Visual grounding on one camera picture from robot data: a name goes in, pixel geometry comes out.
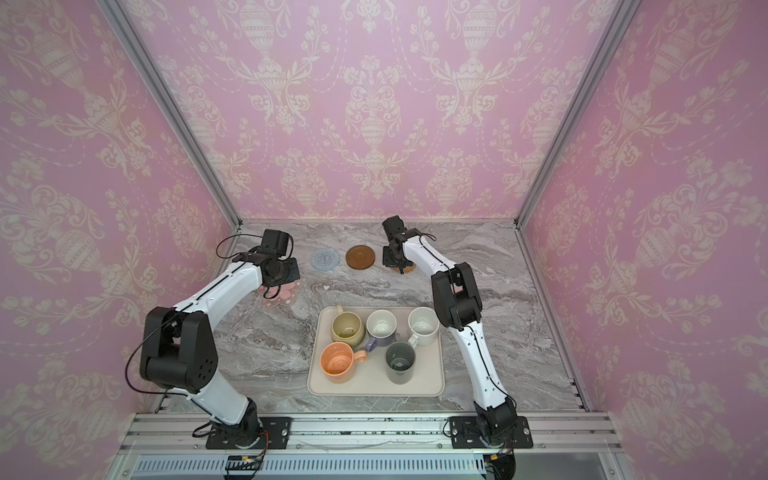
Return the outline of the blue woven round coaster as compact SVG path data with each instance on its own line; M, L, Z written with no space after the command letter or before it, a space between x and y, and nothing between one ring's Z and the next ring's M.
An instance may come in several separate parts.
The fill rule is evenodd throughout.
M318 249L311 256L312 267L320 272L333 271L340 261L340 255L332 248Z

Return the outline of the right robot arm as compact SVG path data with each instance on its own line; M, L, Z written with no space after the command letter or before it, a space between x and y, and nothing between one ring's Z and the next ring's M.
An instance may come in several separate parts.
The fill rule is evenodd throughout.
M482 323L482 300L472 267L439 253L417 229L389 233L383 263L402 271L415 266L430 279L433 310L460 347L470 376L473 404L481 438L489 445L504 445L517 425L517 402L503 387Z

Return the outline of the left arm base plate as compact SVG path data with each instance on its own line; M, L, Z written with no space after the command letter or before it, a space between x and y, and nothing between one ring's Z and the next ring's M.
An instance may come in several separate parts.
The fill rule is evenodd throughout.
M208 450L284 450L292 419L283 416L244 419L237 425L213 422L205 447Z

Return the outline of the brown wooden round coaster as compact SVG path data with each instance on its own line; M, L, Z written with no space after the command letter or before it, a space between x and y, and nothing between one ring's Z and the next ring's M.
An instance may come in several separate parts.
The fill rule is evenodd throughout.
M367 245L355 245L346 252L345 261L354 270L366 270L376 261L375 251Z

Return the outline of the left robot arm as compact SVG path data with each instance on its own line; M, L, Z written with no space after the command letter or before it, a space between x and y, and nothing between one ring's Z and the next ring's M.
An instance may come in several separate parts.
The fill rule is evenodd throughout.
M208 449L287 448L292 419L260 417L255 401L232 386L218 367L214 330L260 287L280 287L299 278L296 259L273 260L257 254L253 261L231 263L188 299L147 314L139 347L140 376L208 415Z

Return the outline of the rattan woven round coaster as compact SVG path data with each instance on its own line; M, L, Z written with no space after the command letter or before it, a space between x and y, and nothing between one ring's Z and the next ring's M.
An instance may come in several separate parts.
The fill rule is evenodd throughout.
M415 269L416 269L416 266L412 262L408 262L407 265L403 267L393 267L393 270L399 274L410 273Z

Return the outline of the pink flower coaster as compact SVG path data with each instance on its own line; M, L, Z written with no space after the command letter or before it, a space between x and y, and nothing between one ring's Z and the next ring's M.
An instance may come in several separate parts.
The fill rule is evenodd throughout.
M277 287L267 288L261 286L258 289L258 292L261 295L263 303L267 307L273 308L277 306L293 305L298 298L300 287L301 282L295 281Z

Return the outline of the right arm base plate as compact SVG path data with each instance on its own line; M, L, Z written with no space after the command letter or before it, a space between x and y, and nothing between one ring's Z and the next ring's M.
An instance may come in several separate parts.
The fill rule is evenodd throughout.
M454 449L517 450L534 447L528 419L523 416L519 416L513 429L498 441L488 442L484 439L477 425L477 417L469 415L450 416L444 425L443 433L450 437Z

